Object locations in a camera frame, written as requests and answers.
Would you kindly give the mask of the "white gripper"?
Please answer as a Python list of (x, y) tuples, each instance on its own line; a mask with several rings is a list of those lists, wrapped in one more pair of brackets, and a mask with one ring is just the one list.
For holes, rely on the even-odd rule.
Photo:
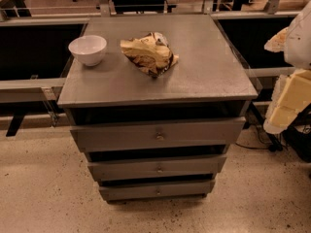
[(263, 129), (280, 134), (311, 103), (311, 71), (297, 69), (288, 77), (281, 75), (274, 86)]

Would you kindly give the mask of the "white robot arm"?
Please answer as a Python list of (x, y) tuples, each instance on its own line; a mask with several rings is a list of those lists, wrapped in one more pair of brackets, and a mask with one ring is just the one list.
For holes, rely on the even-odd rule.
[(264, 48), (282, 51), (285, 61), (294, 66), (292, 74), (280, 75), (274, 85), (263, 124), (267, 133), (280, 134), (311, 104), (311, 2)]

